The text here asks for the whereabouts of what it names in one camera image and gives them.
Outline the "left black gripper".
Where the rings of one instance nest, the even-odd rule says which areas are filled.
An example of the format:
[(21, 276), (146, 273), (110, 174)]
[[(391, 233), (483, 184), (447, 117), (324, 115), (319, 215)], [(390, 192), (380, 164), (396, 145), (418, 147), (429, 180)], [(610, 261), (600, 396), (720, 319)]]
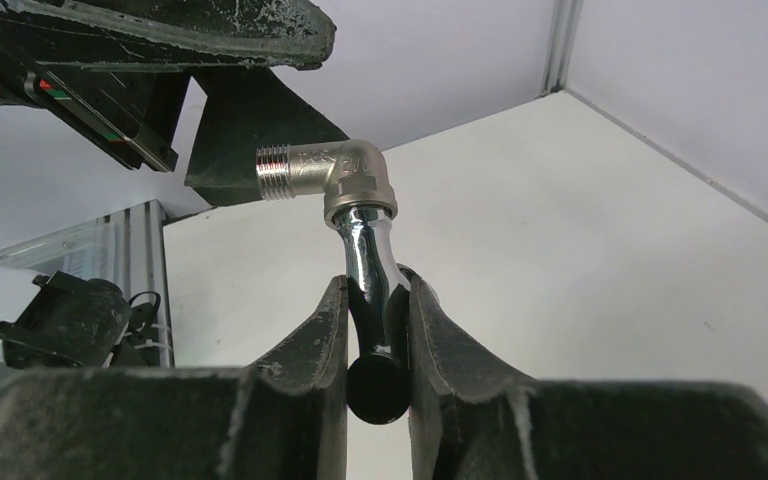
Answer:
[[(335, 34), (310, 1), (0, 1), (0, 108), (46, 110), (129, 170), (172, 172), (189, 75), (104, 71), (317, 69)], [(196, 81), (184, 184), (213, 207), (261, 199), (258, 148), (348, 138), (269, 68)]]

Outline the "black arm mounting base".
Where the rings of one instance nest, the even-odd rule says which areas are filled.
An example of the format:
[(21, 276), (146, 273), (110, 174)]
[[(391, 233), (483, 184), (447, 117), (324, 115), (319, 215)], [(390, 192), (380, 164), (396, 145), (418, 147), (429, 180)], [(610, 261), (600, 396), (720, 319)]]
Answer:
[(114, 283), (57, 272), (36, 275), (35, 296), (18, 318), (0, 322), (6, 366), (172, 367), (163, 296), (144, 290), (126, 297)]

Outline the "steel elbow pipe fitting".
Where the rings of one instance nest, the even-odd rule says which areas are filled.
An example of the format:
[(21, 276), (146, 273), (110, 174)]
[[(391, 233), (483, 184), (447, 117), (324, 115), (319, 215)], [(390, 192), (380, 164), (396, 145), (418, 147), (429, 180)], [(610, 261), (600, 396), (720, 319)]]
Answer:
[(256, 150), (255, 173), (266, 201), (322, 195), (323, 218), (332, 229), (340, 212), (352, 207), (398, 214), (385, 156), (364, 140), (263, 146)]

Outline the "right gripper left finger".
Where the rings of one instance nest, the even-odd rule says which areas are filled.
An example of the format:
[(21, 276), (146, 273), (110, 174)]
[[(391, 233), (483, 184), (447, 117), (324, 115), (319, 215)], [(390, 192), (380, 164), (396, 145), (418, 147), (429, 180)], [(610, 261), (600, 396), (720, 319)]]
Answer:
[(43, 368), (0, 388), (0, 479), (342, 479), (348, 289), (246, 366)]

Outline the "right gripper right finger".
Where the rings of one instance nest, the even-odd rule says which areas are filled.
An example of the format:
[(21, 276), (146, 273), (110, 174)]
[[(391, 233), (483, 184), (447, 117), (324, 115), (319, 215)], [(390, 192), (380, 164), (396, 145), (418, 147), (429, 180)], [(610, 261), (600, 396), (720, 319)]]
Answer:
[(412, 281), (417, 479), (768, 479), (768, 404), (704, 381), (538, 380)]

